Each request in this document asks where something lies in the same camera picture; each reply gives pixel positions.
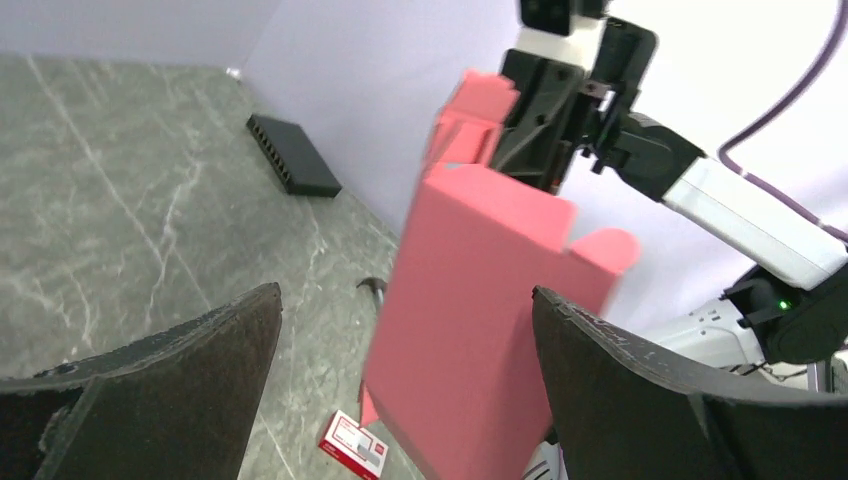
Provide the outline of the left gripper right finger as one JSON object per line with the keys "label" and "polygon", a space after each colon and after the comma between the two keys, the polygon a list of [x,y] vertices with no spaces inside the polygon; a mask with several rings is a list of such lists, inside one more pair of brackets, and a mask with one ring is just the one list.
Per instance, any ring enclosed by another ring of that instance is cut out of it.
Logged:
{"label": "left gripper right finger", "polygon": [[536,287],[532,323],[572,479],[843,479],[847,399],[692,361]]}

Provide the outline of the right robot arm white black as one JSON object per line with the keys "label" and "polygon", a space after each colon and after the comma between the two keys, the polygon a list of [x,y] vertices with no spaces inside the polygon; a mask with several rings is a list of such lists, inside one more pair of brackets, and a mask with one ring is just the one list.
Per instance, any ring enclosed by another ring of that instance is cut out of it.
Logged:
{"label": "right robot arm white black", "polygon": [[656,35],[616,18],[522,27],[519,90],[492,167],[556,193],[576,153],[751,259],[718,298],[643,337],[716,367],[829,360],[847,338],[847,246],[673,130],[632,111]]}

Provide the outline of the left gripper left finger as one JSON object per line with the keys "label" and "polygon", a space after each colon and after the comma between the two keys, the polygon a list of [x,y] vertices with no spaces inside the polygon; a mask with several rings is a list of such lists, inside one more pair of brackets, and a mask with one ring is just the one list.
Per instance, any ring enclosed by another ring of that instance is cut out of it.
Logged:
{"label": "left gripper left finger", "polygon": [[234,479],[282,324],[281,291],[1,383],[5,479]]}

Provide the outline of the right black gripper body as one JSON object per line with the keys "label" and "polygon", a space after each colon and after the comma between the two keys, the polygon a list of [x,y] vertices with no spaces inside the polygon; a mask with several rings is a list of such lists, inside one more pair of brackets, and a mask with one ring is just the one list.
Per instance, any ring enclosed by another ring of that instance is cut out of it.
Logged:
{"label": "right black gripper body", "polygon": [[657,35],[606,17],[576,18],[571,35],[521,28],[501,67],[518,99],[504,122],[494,170],[552,192],[572,155],[597,150],[627,114],[658,45]]}

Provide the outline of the red cardboard paper box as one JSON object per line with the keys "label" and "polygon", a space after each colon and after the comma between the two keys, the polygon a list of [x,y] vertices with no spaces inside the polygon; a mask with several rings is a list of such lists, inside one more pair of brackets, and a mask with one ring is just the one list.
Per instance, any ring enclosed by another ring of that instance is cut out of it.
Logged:
{"label": "red cardboard paper box", "polygon": [[577,206],[489,167],[517,96],[468,71],[434,125],[363,371],[381,420],[428,479],[518,479],[551,427],[532,292],[602,311],[640,255],[629,232],[577,240]]}

